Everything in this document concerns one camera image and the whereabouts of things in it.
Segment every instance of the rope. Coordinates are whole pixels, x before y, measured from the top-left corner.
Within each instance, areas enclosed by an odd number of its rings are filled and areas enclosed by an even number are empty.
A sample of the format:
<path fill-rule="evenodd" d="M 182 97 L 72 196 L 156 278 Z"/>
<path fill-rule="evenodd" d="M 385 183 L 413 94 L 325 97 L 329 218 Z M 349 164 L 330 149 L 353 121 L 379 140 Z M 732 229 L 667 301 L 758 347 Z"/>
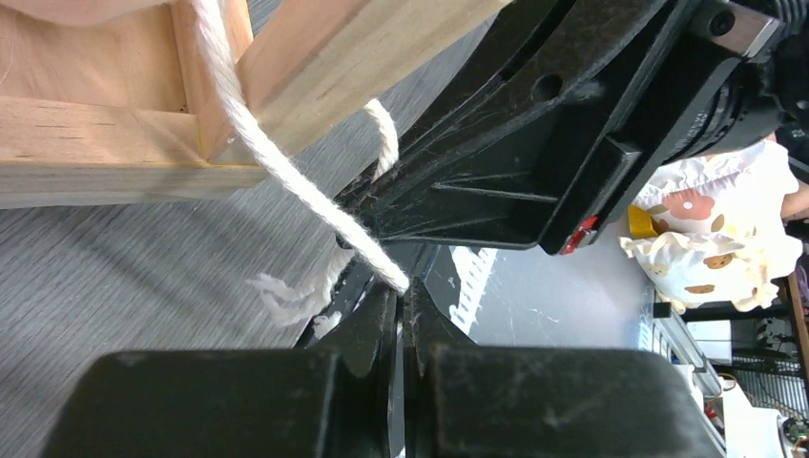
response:
<path fill-rule="evenodd" d="M 289 288 L 283 281 L 264 274 L 260 274 L 256 280 L 248 281 L 260 291 L 274 323 L 289 325 L 320 313 L 331 301 L 331 289 L 342 270 L 354 257 L 355 251 L 387 284 L 399 294 L 403 294 L 409 287 L 409 279 L 402 269 L 357 221 L 327 198 L 314 183 L 295 168 L 278 146 L 261 130 L 259 122 L 247 109 L 222 19 L 222 5 L 217 0 L 192 0 L 192 5 L 197 11 L 197 38 L 201 53 L 208 63 L 208 71 L 214 80 L 217 96 L 237 137 L 253 153 L 256 162 L 280 181 L 284 189 L 299 198 L 306 207 L 354 247 L 354 250 L 338 250 L 323 275 L 299 288 Z M 393 120 L 379 100 L 372 99 L 364 109 L 374 119 L 383 137 L 383 151 L 376 178 L 398 160 L 399 140 Z M 306 303 L 300 309 L 284 308 L 278 305 L 276 297 L 285 301 L 306 299 Z"/>

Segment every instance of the floor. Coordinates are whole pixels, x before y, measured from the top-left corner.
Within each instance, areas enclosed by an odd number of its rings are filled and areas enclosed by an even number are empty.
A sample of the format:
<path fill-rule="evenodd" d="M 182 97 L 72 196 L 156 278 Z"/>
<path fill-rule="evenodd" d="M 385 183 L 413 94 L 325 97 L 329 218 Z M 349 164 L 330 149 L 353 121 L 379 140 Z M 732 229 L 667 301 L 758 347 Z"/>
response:
<path fill-rule="evenodd" d="M 251 1 L 259 29 L 276 5 Z M 407 129 L 466 61 L 486 26 L 381 97 Z M 362 114 L 298 156 L 334 195 L 372 160 Z M 76 378 L 122 348 L 278 347 L 244 281 L 295 284 L 323 267 L 333 234 L 273 181 L 224 201 L 0 212 L 0 456 L 35 456 Z"/>
<path fill-rule="evenodd" d="M 653 288 L 618 245 L 628 232 L 620 220 L 564 257 L 498 251 L 469 337 L 488 345 L 644 346 Z"/>

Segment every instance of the plywood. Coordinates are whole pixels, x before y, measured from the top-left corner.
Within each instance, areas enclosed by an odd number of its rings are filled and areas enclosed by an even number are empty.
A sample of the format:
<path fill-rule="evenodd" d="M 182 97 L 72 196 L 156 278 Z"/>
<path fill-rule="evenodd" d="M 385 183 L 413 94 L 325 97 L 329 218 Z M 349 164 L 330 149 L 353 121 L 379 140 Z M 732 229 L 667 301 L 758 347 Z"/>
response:
<path fill-rule="evenodd" d="M 211 98 L 213 86 L 205 61 L 198 50 L 197 14 L 188 0 L 178 0 L 171 9 L 188 113 L 198 114 Z M 225 13 L 230 47 L 234 59 L 238 60 L 253 42 L 247 2 L 230 0 Z"/>
<path fill-rule="evenodd" d="M 192 114 L 0 97 L 0 200 L 34 193 L 149 195 L 250 187 L 258 166 L 198 154 Z"/>
<path fill-rule="evenodd" d="M 185 110 L 169 7 L 88 28 L 0 7 L 0 95 Z"/>
<path fill-rule="evenodd" d="M 795 274 L 789 274 L 787 277 L 787 285 L 789 287 L 789 295 L 792 298 L 792 319 L 795 321 L 795 329 L 798 335 L 798 346 L 800 347 L 800 354 L 803 361 L 800 365 L 803 367 L 805 380 L 809 380 L 809 330 L 806 327 L 806 316 L 803 314 L 803 303 L 800 301 L 800 291 L 798 288 L 798 278 Z"/>
<path fill-rule="evenodd" d="M 0 196 L 0 209 L 26 207 L 83 207 L 120 205 L 144 202 L 178 202 L 186 200 L 219 200 L 230 197 L 234 189 L 176 192 L 175 194 L 131 192 L 67 192 L 67 193 L 14 193 Z"/>
<path fill-rule="evenodd" d="M 284 0 L 239 60 L 248 105 L 292 156 L 507 3 Z M 214 98 L 199 122 L 210 159 L 253 163 Z"/>

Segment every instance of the gray carpet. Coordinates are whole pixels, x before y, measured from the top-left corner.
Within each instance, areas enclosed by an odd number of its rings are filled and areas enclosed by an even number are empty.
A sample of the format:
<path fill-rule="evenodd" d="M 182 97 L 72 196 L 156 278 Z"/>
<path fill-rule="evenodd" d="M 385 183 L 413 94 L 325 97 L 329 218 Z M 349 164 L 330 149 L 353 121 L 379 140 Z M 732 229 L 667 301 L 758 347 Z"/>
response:
<path fill-rule="evenodd" d="M 251 5 L 260 28 L 277 1 Z M 400 131 L 460 69 L 486 26 L 381 97 Z M 373 160 L 355 114 L 298 156 L 330 195 Z M 295 284 L 321 269 L 333 234 L 273 181 L 224 201 L 0 211 L 0 457 L 36 456 L 77 377 L 123 348 L 294 343 L 244 281 Z"/>

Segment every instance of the fabric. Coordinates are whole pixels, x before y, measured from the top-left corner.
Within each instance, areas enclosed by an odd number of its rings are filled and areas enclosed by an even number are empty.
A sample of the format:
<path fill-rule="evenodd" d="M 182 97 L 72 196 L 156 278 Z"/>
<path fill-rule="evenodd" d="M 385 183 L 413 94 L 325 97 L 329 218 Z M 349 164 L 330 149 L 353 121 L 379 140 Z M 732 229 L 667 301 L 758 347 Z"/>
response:
<path fill-rule="evenodd" d="M 803 254 L 803 242 L 794 237 L 787 236 L 783 232 L 774 232 L 771 235 L 757 238 L 765 250 L 770 280 L 786 277 L 795 272 L 798 258 Z"/>
<path fill-rule="evenodd" d="M 741 311 L 768 307 L 778 293 L 770 283 L 763 245 L 719 234 L 665 233 L 652 239 L 621 238 L 658 294 L 678 313 L 705 302 L 731 301 Z"/>
<path fill-rule="evenodd" d="M 781 237 L 781 203 L 797 190 L 787 150 L 765 140 L 741 151 L 660 167 L 633 204 L 652 215 L 658 234 Z"/>

